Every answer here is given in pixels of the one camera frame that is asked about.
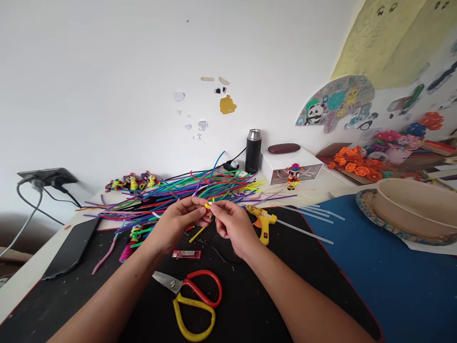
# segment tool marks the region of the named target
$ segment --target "scissors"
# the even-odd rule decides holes
[[[208,299],[206,295],[190,280],[200,275],[208,275],[212,277],[218,285],[219,298],[215,303]],[[175,308],[176,321],[178,322],[179,330],[181,331],[181,334],[184,336],[184,338],[191,342],[201,342],[207,338],[211,331],[213,331],[214,324],[216,322],[216,312],[214,312],[214,309],[219,306],[220,301],[222,300],[222,284],[220,283],[219,278],[209,270],[199,270],[192,272],[188,274],[187,278],[182,281],[162,272],[154,272],[152,277],[156,279],[156,281],[158,281],[162,286],[167,287],[170,291],[176,294],[176,299],[173,300],[173,307]],[[182,286],[189,286],[195,292],[195,294],[199,296],[201,301],[183,297],[180,292]],[[209,325],[209,328],[207,328],[202,333],[190,332],[182,320],[181,311],[179,310],[179,303],[199,307],[210,312],[211,324]]]

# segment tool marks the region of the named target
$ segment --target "smartphone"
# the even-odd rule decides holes
[[[95,218],[75,225],[41,279],[52,280],[74,270],[99,222],[100,218]]]

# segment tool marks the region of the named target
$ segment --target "pipe cleaner figurine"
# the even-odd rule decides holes
[[[138,180],[133,173],[124,176],[124,188],[130,191],[142,191],[146,187],[146,183]]]
[[[141,225],[135,225],[130,232],[130,237],[131,240],[129,243],[127,243],[124,251],[122,252],[119,262],[124,263],[132,254],[134,251],[134,248],[131,248],[130,246],[133,244],[138,243],[138,239],[141,237],[141,234],[139,233],[141,231]]]
[[[120,189],[124,189],[124,186],[120,182],[119,179],[111,180],[106,186],[105,186],[105,192],[109,191],[117,191]]]
[[[286,187],[289,191],[294,190],[295,186],[301,183],[301,181],[298,179],[298,172],[301,169],[303,169],[303,167],[300,167],[298,163],[294,163],[290,168],[286,168],[288,174]]]
[[[147,183],[148,187],[152,187],[156,184],[156,177],[152,175],[150,171],[142,173],[141,178]]]

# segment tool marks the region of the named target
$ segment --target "scissors blade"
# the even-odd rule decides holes
[[[182,281],[162,272],[154,272],[152,275],[162,286],[167,287],[170,291],[178,294],[182,287]]]

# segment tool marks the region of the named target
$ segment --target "black desk mat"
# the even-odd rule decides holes
[[[271,208],[268,212],[311,231],[300,213],[283,208]],[[113,236],[113,231],[96,232],[76,270],[55,280],[39,282],[0,326],[0,340],[46,342],[119,267],[118,259],[127,243],[127,234],[118,238],[111,256],[95,275],[91,275],[94,266],[108,251]],[[234,264],[224,263],[207,245],[189,244],[189,237],[184,236],[177,249],[202,250],[202,258],[174,260],[170,256],[163,260],[158,271],[183,279],[190,272],[209,269],[220,278],[222,302],[216,308],[216,325],[207,341],[291,342],[286,325],[268,293],[252,270],[235,255],[230,241],[219,237],[214,222],[199,239],[212,244],[224,259]],[[376,320],[318,240],[277,223],[270,226],[268,247],[304,280],[349,313],[375,340],[381,339]],[[217,299],[217,287],[209,277],[200,276],[193,281],[210,299]],[[181,293],[197,299],[188,287]],[[176,323],[174,297],[151,278],[119,341],[185,342]],[[207,329],[208,312],[185,305],[180,308],[189,330],[199,333]]]

